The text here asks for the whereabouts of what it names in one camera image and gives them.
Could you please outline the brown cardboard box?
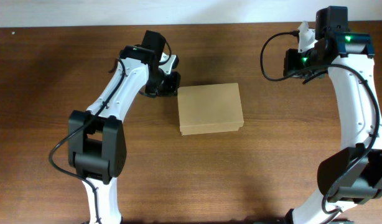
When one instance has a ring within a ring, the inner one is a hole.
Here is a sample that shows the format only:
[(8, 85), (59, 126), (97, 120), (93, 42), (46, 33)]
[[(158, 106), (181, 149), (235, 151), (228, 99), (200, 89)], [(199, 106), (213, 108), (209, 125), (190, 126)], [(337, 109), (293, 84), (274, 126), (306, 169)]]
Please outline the brown cardboard box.
[(183, 136), (237, 131), (244, 125), (237, 83), (183, 86), (177, 101)]

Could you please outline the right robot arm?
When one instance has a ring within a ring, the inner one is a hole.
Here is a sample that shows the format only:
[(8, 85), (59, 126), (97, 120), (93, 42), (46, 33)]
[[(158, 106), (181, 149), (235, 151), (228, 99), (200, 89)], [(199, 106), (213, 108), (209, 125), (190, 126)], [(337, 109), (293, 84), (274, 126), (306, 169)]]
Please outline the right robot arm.
[(287, 223), (330, 223), (344, 211), (382, 197), (382, 117), (376, 96), (374, 48), (367, 33), (348, 27), (348, 9), (316, 14), (299, 26), (299, 46), (286, 52), (284, 76), (309, 82), (327, 74), (341, 123), (338, 153), (320, 163), (317, 190), (286, 215)]

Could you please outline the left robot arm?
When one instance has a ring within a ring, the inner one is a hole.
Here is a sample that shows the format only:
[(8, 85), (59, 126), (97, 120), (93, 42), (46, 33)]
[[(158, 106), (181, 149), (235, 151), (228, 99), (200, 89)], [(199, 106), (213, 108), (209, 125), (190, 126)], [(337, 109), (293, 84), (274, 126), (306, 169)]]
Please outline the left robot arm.
[(179, 59), (165, 37), (151, 30), (138, 45), (120, 51), (113, 74), (98, 99), (68, 119), (68, 163), (88, 196), (90, 223), (121, 223), (117, 181), (126, 161), (124, 119), (140, 94), (150, 98), (177, 96)]

